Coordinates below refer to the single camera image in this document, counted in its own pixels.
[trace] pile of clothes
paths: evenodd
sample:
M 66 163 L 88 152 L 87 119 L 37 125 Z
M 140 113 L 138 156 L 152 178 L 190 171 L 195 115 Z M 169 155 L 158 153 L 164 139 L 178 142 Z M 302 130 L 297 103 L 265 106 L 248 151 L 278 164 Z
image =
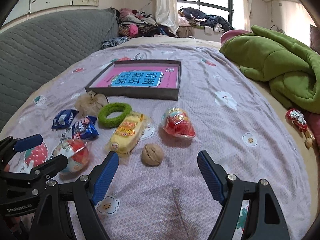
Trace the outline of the pile of clothes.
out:
M 233 30 L 231 24 L 219 15 L 205 14 L 204 12 L 191 7 L 179 10 L 179 26 L 204 26 L 205 32 L 227 32 Z
M 123 8 L 117 10 L 117 20 L 119 24 L 119 36 L 137 38 L 152 37 L 156 35 L 167 35 L 177 37 L 169 31 L 167 26 L 158 25 L 151 14 Z

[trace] gray sofa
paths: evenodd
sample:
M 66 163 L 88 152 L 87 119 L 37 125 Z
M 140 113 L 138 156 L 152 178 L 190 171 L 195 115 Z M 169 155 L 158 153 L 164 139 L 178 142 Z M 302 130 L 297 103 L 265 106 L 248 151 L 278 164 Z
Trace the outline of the gray sofa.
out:
M 0 131 L 43 84 L 118 36 L 115 10 L 67 10 L 0 34 Z

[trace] green hair tie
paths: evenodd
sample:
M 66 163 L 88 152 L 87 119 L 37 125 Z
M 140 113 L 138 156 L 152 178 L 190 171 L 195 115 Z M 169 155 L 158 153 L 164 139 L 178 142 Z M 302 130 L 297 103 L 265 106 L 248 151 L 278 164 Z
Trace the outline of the green hair tie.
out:
M 118 127 L 125 117 L 132 111 L 129 104 L 126 103 L 111 103 L 105 105 L 98 114 L 98 121 L 106 128 Z M 114 112 L 122 112 L 121 115 L 114 118 L 107 118 L 108 115 Z

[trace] window frame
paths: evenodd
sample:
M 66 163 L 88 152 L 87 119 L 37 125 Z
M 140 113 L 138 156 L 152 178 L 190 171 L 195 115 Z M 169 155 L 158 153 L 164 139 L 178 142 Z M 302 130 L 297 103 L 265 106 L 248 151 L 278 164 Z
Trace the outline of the window frame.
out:
M 227 11 L 227 12 L 229 12 L 228 22 L 230 24 L 232 24 L 232 16 L 233 16 L 233 12 L 234 12 L 233 0 L 228 0 L 228 7 L 223 7 L 223 6 L 215 5 L 215 4 L 211 4 L 211 3 L 200 2 L 200 0 L 198 0 L 198 1 L 177 0 L 177 2 L 196 4 L 196 5 L 198 5 L 199 10 L 200 10 L 200 5 L 202 5 L 202 6 L 207 6 L 207 7 L 212 7 L 212 8 L 220 9 L 223 11 Z

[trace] blue gripper pad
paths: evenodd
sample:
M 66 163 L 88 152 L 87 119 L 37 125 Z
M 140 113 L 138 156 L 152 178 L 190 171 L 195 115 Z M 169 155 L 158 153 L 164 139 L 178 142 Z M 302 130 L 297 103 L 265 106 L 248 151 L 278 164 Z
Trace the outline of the blue gripper pad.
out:
M 35 134 L 23 139 L 20 139 L 14 145 L 14 150 L 17 152 L 24 152 L 28 149 L 32 149 L 40 144 L 42 144 L 43 138 L 40 134 Z
M 103 200 L 119 166 L 118 155 L 115 152 L 110 152 L 109 154 L 112 154 L 112 156 L 94 184 L 93 195 L 91 198 L 91 202 L 94 205 L 97 205 L 99 201 Z
M 219 201 L 220 205 L 224 205 L 225 197 L 223 195 L 222 183 L 218 179 L 216 173 L 211 168 L 202 152 L 199 152 L 197 162 L 199 170 L 201 171 L 201 174 L 210 190 L 213 199 Z

